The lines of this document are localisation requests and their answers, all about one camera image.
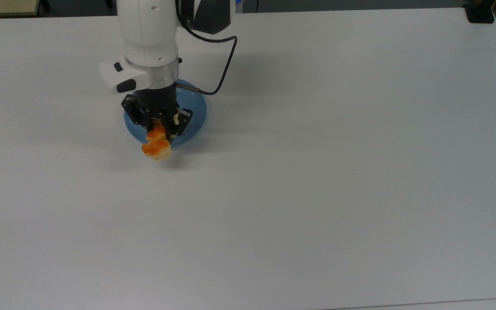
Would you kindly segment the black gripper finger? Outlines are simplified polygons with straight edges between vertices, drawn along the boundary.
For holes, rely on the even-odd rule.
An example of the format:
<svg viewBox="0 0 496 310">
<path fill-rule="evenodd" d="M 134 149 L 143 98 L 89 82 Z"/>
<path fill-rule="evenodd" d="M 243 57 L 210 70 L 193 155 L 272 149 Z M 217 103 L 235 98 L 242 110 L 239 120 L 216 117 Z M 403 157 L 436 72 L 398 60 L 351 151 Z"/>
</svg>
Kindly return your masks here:
<svg viewBox="0 0 496 310">
<path fill-rule="evenodd" d="M 134 125 L 138 125 L 144 130 L 153 130 L 150 109 L 140 106 L 135 96 L 125 96 L 121 105 Z"/>
<path fill-rule="evenodd" d="M 189 125 L 193 111 L 188 108 L 178 108 L 177 112 L 169 118 L 168 128 L 171 140 L 181 136 Z"/>
</svg>

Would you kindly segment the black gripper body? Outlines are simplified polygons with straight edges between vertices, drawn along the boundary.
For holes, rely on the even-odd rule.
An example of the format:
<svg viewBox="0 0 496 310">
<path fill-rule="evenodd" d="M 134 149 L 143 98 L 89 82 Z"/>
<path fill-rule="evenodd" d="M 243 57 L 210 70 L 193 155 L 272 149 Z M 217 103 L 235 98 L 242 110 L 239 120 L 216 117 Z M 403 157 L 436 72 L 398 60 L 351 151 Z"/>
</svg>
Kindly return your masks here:
<svg viewBox="0 0 496 310">
<path fill-rule="evenodd" d="M 136 90 L 134 96 L 142 114 L 143 126 L 149 125 L 149 119 L 158 120 L 164 126 L 173 122 L 173 116 L 177 114 L 176 84 L 158 90 Z"/>
</svg>

